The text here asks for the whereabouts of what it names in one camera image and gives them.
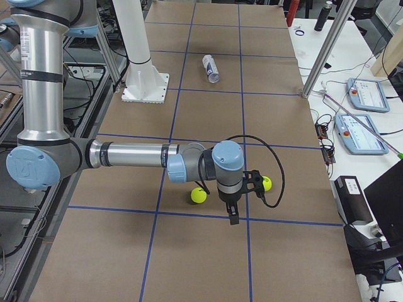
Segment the thin metal rod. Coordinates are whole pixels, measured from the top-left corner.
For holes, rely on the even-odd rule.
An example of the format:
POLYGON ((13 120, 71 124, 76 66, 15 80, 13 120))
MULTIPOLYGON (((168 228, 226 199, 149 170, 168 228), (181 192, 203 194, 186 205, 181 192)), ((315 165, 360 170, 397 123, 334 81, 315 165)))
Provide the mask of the thin metal rod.
POLYGON ((349 115, 350 117, 352 117, 352 119, 354 119, 357 123, 359 123, 364 129, 366 129, 367 131, 369 131, 374 137, 377 138, 378 141, 381 141, 382 143, 384 143, 386 146, 388 146, 389 149, 391 149, 391 151, 393 151, 396 156, 398 156, 398 158, 400 160, 403 159, 402 156, 402 152, 399 152, 395 147, 393 147, 389 142, 387 142, 385 139, 382 138, 382 136, 380 134, 378 134, 377 132, 375 132, 372 128, 370 128, 369 126, 367 126, 364 122, 362 122, 361 120, 359 120, 353 113, 350 113, 341 103, 337 102, 330 94, 328 94, 327 92, 325 92, 325 90, 321 90, 321 94, 323 94, 327 99, 329 99, 330 101, 332 101, 336 106, 339 107, 339 109, 343 110, 347 115, 349 115))

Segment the upper teach pendant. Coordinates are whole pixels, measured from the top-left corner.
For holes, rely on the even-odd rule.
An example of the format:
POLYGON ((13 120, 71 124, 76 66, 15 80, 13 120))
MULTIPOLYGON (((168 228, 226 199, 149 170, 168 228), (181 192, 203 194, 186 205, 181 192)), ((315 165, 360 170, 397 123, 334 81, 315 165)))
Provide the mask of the upper teach pendant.
POLYGON ((351 105, 358 110, 388 113, 390 106, 380 81, 349 78, 348 95, 351 105))

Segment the black box with label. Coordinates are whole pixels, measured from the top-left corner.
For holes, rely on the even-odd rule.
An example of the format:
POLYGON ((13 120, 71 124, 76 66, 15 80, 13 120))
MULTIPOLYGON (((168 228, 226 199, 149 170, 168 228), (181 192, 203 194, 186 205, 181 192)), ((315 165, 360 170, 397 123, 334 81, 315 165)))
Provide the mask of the black box with label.
POLYGON ((338 210, 349 225, 367 225, 373 217, 356 176, 339 176, 333 182, 338 210))

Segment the clear tennis ball can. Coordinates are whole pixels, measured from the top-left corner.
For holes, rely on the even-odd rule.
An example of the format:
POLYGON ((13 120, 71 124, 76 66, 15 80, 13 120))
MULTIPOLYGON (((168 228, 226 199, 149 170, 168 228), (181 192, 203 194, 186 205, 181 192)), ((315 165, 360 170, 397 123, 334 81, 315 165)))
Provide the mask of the clear tennis ball can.
POLYGON ((214 58, 211 55, 204 55, 202 64, 205 68, 208 81, 212 84, 217 83, 220 80, 220 76, 214 58))

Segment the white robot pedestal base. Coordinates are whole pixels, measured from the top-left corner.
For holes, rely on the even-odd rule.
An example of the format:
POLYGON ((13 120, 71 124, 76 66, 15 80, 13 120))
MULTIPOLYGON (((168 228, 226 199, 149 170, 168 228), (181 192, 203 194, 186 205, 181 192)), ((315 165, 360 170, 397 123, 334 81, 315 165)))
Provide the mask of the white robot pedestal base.
POLYGON ((129 62, 122 100, 162 104, 169 74, 160 73, 152 63, 140 1, 113 1, 129 62))

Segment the teach pendant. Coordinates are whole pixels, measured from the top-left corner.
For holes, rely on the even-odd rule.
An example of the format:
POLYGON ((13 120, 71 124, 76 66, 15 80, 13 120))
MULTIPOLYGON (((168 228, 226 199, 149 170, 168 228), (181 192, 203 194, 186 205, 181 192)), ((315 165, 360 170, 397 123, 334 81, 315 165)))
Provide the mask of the teach pendant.
POLYGON ((344 146, 353 155, 385 155, 388 147, 348 114, 335 116, 335 127, 344 146))
POLYGON ((388 113, 390 106, 380 81, 349 78, 348 95, 351 105, 358 110, 388 113))

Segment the aluminium frame post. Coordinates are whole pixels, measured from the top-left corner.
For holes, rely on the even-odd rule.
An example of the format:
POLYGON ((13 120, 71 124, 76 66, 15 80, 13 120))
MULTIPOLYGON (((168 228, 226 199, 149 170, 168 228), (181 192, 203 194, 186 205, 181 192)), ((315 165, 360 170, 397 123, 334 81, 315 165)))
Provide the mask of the aluminium frame post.
POLYGON ((301 92, 301 96, 303 98, 307 99, 311 94, 315 86, 315 83, 317 82, 319 76, 321 75, 321 72, 324 68, 324 64, 327 62, 327 59, 330 56, 331 51, 334 48, 344 28, 344 25, 347 22, 349 15, 351 14, 356 3, 357 0, 343 1, 341 3, 337 16, 335 17, 335 20, 333 21, 330 27, 330 30, 324 40, 324 43, 322 44, 322 47, 313 64, 313 67, 311 68, 309 76, 305 81, 304 87, 301 92))

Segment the lower teach pendant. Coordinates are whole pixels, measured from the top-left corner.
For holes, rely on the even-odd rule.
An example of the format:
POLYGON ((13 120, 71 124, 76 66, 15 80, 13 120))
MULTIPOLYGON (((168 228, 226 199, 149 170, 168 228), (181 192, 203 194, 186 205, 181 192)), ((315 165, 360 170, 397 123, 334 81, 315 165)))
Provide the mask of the lower teach pendant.
POLYGON ((353 155, 385 155, 388 147, 348 114, 335 116, 335 127, 344 146, 353 155))

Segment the black water bottle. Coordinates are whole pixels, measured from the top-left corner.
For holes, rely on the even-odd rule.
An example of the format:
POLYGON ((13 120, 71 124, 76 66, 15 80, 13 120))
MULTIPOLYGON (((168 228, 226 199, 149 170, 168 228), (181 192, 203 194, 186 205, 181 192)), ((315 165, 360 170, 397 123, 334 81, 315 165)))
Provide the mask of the black water bottle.
POLYGON ((315 31, 322 31, 322 29, 329 17, 331 9, 332 9, 332 1, 326 1, 319 13, 316 24, 314 26, 315 31))

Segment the orange circuit board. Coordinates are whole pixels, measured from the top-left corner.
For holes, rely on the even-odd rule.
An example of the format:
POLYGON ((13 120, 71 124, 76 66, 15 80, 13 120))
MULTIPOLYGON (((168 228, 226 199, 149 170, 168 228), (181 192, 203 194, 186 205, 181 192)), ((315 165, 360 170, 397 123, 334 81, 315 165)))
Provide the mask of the orange circuit board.
POLYGON ((319 140, 322 139, 328 139, 328 135, 327 135, 327 130, 328 130, 328 124, 315 124, 315 130, 317 133, 317 137, 319 140))

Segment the yellow tennis ball with logo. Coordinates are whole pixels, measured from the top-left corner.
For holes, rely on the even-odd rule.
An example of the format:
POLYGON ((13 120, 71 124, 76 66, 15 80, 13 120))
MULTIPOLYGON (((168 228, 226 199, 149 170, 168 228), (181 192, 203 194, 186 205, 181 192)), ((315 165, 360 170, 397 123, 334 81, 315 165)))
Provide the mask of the yellow tennis ball with logo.
POLYGON ((272 180, 268 176, 263 176, 264 191, 270 191, 273 186, 272 180))

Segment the black monitor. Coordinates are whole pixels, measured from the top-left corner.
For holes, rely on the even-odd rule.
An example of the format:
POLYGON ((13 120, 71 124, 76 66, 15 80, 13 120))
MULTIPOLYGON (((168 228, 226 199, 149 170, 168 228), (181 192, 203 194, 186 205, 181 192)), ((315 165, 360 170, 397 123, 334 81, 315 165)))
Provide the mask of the black monitor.
POLYGON ((364 190, 370 209, 388 243, 402 243, 402 160, 364 190))

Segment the yellow tennis ball plain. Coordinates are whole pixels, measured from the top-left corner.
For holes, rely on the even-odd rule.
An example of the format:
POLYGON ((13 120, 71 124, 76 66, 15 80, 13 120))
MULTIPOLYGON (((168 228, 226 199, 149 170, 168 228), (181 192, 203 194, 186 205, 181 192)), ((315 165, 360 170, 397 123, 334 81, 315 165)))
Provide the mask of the yellow tennis ball plain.
POLYGON ((191 191, 191 201, 195 204, 202 204, 207 200, 207 192, 201 187, 196 187, 191 191))

